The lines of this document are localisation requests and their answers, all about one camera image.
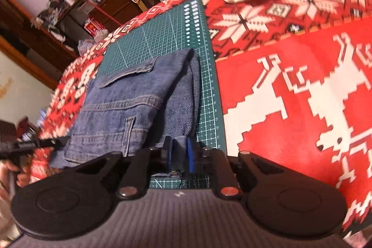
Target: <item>green cutting mat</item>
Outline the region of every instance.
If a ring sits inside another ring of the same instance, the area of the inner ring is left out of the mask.
[[[216,67],[202,0],[186,0],[111,44],[97,75],[109,75],[154,56],[188,48],[195,49],[200,58],[202,88],[196,128],[198,142],[201,146],[226,152]],[[209,179],[204,175],[191,180],[152,178],[150,186],[206,188],[209,187]]]

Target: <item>drawer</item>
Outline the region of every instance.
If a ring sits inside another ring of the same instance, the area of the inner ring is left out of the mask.
[[[107,14],[113,16],[129,4],[130,1],[131,0],[104,0],[99,4],[99,7]]]
[[[92,17],[94,18],[95,20],[97,20],[98,22],[100,22],[101,24],[104,24],[107,19],[109,19],[105,14],[101,13],[100,11],[98,11],[97,9],[93,9],[90,13],[89,13],[89,17]]]
[[[142,13],[141,9],[134,2],[131,1],[131,3],[122,8],[113,17],[121,24],[125,24],[126,22],[128,22],[129,20],[131,20],[132,18],[136,17],[141,13]],[[113,32],[119,27],[119,25],[111,19],[108,19],[103,25],[105,26],[106,29],[109,30],[109,32]]]

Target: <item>red blanket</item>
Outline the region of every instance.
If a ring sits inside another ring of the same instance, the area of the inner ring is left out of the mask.
[[[110,43],[182,1],[157,4],[73,62],[55,91],[41,137],[67,133],[84,102],[85,86]],[[371,42],[371,21],[352,20],[365,17],[372,0],[203,3],[226,114],[228,153],[236,154],[238,147],[250,150],[336,186],[349,207],[344,229],[354,219],[358,226],[368,222],[372,111],[367,98],[372,58],[366,45]],[[344,22],[351,23],[333,27]],[[289,38],[313,31],[319,32]],[[334,41],[333,35],[339,38]],[[237,121],[241,125],[231,131]],[[53,173],[49,155],[49,149],[35,152],[33,181]]]

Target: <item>pocket flap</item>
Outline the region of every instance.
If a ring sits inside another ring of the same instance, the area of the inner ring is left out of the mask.
[[[106,86],[114,83],[116,80],[119,80],[128,75],[151,72],[155,65],[156,59],[157,57],[153,57],[137,65],[131,66],[130,68],[120,70],[114,74],[111,74],[98,87],[105,88]]]

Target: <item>wooden cabinet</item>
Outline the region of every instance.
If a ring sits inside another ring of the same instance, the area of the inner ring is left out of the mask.
[[[121,24],[125,24],[142,13],[139,6],[131,0],[103,0],[98,4],[98,7]],[[103,24],[109,32],[113,32],[119,27],[117,23],[97,9],[93,9],[89,16]]]
[[[77,55],[67,50],[46,29],[33,27],[32,18],[15,0],[0,0],[0,26],[11,31],[56,69],[64,71]]]

